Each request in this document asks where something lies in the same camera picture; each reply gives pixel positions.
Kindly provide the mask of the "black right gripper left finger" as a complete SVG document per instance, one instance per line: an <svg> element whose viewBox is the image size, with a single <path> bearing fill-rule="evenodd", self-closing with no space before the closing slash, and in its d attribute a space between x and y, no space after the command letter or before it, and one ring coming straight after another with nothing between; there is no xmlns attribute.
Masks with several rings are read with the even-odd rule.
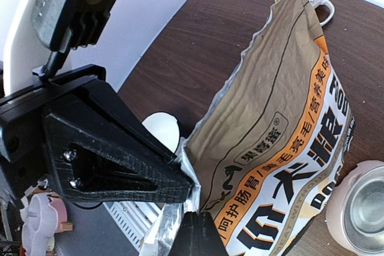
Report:
<svg viewBox="0 0 384 256"><path fill-rule="evenodd" d="M191 192L175 154L106 82L46 104L42 123L53 178L69 201L182 203Z"/></svg>

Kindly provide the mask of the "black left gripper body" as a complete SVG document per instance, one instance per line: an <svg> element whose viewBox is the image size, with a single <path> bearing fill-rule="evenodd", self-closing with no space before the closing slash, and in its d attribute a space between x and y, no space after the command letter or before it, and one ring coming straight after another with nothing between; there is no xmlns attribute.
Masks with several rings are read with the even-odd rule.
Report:
<svg viewBox="0 0 384 256"><path fill-rule="evenodd" d="M33 168L38 169L36 174L43 173L43 107L93 79L105 80L106 69L86 65L1 99L2 178L24 177Z"/></svg>

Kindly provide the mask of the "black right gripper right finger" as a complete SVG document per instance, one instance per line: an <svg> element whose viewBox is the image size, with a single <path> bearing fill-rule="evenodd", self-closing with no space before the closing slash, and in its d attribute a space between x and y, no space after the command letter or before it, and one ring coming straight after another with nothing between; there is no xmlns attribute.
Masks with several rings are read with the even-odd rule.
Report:
<svg viewBox="0 0 384 256"><path fill-rule="evenodd" d="M181 222L169 255L228 255L209 212L187 212Z"/></svg>

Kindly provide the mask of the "dog food bag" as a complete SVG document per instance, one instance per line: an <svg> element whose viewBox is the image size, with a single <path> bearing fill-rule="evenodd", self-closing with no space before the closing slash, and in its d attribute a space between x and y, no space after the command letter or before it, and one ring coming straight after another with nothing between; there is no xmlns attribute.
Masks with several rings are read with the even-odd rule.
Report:
<svg viewBox="0 0 384 256"><path fill-rule="evenodd" d="M322 27L280 0L183 142L195 181L165 204L141 255L169 255L187 212L209 212L228 255L282 255L328 201L354 119Z"/></svg>

